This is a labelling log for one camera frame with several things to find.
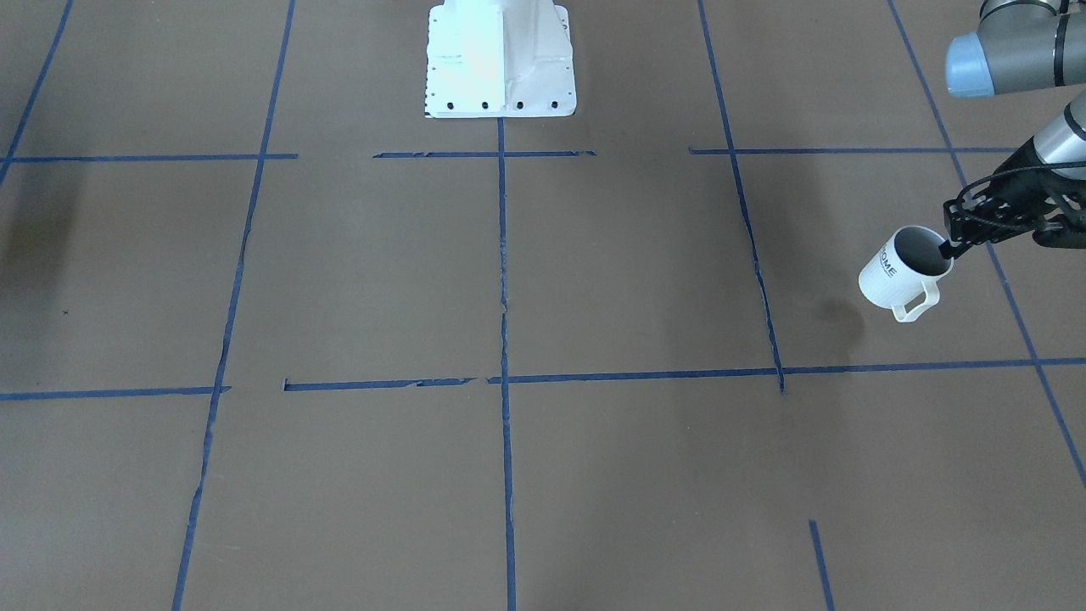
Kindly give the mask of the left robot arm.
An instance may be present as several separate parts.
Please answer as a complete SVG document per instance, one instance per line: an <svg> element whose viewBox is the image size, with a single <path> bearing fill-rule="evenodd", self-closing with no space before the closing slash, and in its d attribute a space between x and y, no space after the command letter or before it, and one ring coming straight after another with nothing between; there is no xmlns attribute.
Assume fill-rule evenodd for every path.
<svg viewBox="0 0 1086 611"><path fill-rule="evenodd" d="M960 99L1035 92L1085 81L1083 11L1068 1L985 1L974 31L954 39L948 92ZM1085 98L1016 148L989 177L943 205L947 260L1031 233L1038 246L1083 249Z"/></svg>

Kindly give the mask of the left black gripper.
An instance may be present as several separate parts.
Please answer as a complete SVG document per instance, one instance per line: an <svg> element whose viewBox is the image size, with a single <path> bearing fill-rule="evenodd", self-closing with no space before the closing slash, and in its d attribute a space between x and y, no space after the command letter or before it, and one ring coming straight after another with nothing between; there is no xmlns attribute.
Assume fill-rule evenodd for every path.
<svg viewBox="0 0 1086 611"><path fill-rule="evenodd" d="M1035 220L1032 239L1044 249L1085 249L1083 236L1083 147L1044 151L1028 140L1020 147L1023 171L1016 175L1027 190L1023 198L1028 219ZM1019 179L993 178L974 193L945 202L948 239L939 246L945 260L960 258L970 249L997 244L1019 236L1016 198Z"/></svg>

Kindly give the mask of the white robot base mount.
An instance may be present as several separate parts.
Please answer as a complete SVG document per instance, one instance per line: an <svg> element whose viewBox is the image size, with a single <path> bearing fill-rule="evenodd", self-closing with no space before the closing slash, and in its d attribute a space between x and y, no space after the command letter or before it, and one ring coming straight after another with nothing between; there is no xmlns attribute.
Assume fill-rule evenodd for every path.
<svg viewBox="0 0 1086 611"><path fill-rule="evenodd" d="M574 115L569 12L554 1L443 1L428 15L424 116Z"/></svg>

